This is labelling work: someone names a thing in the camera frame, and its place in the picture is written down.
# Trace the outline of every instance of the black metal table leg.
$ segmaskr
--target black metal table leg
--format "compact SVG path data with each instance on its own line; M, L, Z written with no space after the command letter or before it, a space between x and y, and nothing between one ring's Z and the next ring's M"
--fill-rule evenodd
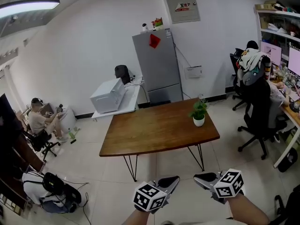
M130 167L131 167L131 169L129 168L129 165L128 165L128 162L127 162L125 156L123 156L123 157L124 157L124 159L125 159L125 162L126 162L126 165L127 165L128 169L129 169L129 171L130 171L131 177L133 178L133 181L136 182L137 155L136 155L136 160L135 160L135 173L133 173L133 168L132 168L130 156L128 156L128 157L129 157L129 162L130 162Z
M202 150L201 150L201 144L196 145L198 148L198 152L199 152L199 156L201 159L201 163L202 165L200 165L200 163L198 162L198 160L196 159L196 157L194 156L193 152L191 151L191 149L189 147L187 147L189 149L189 151L191 152L191 154L193 155L194 159L196 160L197 164L201 167L202 172L204 172L204 162L203 162L203 156L202 156Z

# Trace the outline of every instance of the ceiling light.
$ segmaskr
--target ceiling light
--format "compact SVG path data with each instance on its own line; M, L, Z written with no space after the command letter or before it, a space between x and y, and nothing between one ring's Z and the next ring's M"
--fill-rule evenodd
M21 0L5 3L0 5L0 19L23 12L54 9L59 4L59 0Z

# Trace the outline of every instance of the black office chair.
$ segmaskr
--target black office chair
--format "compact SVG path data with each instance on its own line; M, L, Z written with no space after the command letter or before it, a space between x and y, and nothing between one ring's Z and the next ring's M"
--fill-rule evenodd
M52 135L48 135L48 133L43 130L37 135L31 135L30 133L23 131L24 136L26 137L27 141L30 142L31 146L35 151L41 151L42 148L42 153L44 154L44 162L46 161L46 156L48 152L51 152L55 157L57 155L51 150L54 146L56 145L61 145L59 142L53 143L50 142L49 140L51 139Z
M267 157L267 151L264 141L271 139L274 141L274 134L285 128L285 121L278 121L275 128L268 128L269 113L270 113L270 86L264 77L259 78L254 84L245 86L245 95L247 95L249 102L246 107L244 121L247 127L238 127L238 131L245 130L254 135L248 142L238 148L242 152L245 147L256 139L260 142L263 155L262 160Z
M231 63L233 65L233 69L235 71L235 78L234 78L234 81L233 81L233 88L234 88L234 91L237 93L237 95L233 95L232 98L233 100L238 98L238 99L241 99L242 101L239 102L236 106L234 106L232 108L232 110L236 110L239 106L243 105L244 103L247 102L246 98L243 96L243 87L244 87L244 84L242 81L240 81L240 86L237 85L238 83L238 67L236 66L236 62L238 61L238 59L240 58L241 54L242 54L243 50L239 49L239 48L236 48L236 52L235 54L230 54L230 59L231 59Z
M275 201L279 202L277 215L280 216L272 221L270 225L279 225L284 221L286 221L285 225L300 224L300 185L293 189L293 192L290 194L289 199L287 200L286 208L279 195L275 197Z

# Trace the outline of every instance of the skirting board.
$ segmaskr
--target skirting board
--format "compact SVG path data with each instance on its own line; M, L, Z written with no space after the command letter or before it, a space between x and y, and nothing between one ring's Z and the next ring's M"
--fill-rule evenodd
M215 101L225 100L225 99L226 99L226 94L214 96L214 97L207 97L205 100L207 102L215 102ZM139 104L138 106L139 106L139 108L151 107L150 103L142 103L142 104ZM93 116L93 114L94 113L92 112L92 113L77 115L75 117L76 117L76 119L91 118Z
M234 87L227 87L225 88L225 93L228 93L228 92L234 92Z

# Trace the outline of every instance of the refrigerator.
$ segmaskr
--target refrigerator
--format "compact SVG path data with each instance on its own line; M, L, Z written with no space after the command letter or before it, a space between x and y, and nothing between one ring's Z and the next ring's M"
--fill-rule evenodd
M156 48L150 46L153 41L151 34L160 39ZM132 39L150 103L182 101L180 74L170 29L149 31Z

